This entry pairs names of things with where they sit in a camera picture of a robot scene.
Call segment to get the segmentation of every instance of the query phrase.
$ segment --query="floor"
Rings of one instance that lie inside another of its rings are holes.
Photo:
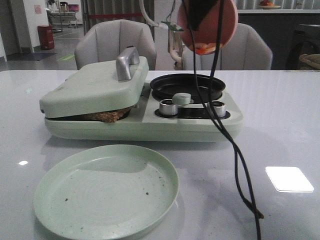
[[[0,64],[6,70],[77,70],[74,58],[75,47],[84,36],[82,25],[78,28],[63,26],[62,32],[53,34],[54,48],[39,53],[55,53],[42,60],[8,60]]]

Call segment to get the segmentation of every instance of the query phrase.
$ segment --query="chair backrest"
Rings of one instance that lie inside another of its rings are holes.
[[[214,54],[196,55],[197,70],[211,70]],[[251,26],[238,23],[230,42],[221,49],[217,70],[270,70],[273,53]],[[184,70],[193,70],[193,52],[182,53]]]
[[[150,70],[155,69],[157,52],[149,26],[125,19],[98,23],[86,33],[74,50],[77,69],[115,60],[129,46],[146,57]]]

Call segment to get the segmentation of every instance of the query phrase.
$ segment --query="red trash can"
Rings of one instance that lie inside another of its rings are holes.
[[[49,50],[55,47],[52,26],[48,26],[48,25],[38,26],[38,35],[39,35],[40,46],[42,50]]]

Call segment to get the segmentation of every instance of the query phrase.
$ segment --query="white table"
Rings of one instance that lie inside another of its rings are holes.
[[[177,168],[180,190],[163,222],[143,240],[254,240],[253,214],[234,180],[228,142],[130,142],[68,140],[44,125],[39,99],[74,71],[0,72],[0,239],[62,240],[37,220],[35,189],[48,170],[68,156],[110,144],[158,151]],[[172,72],[150,71],[147,80]],[[253,183],[262,239],[320,239],[320,72],[217,71],[245,115],[235,138]],[[268,166],[298,167],[313,192],[279,192]],[[248,196],[244,175],[242,189]]]

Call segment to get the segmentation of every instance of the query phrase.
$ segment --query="black nonstick pan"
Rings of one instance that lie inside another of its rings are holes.
[[[208,86],[210,77],[202,74],[197,74],[200,94],[205,102],[208,102]],[[177,93],[191,94],[194,104],[200,104],[195,77],[192,73],[177,73],[157,77],[150,83],[152,94],[154,97],[163,100],[171,99]],[[226,88],[226,84],[218,78],[213,79],[212,84],[212,100],[217,100],[221,97],[222,91]]]

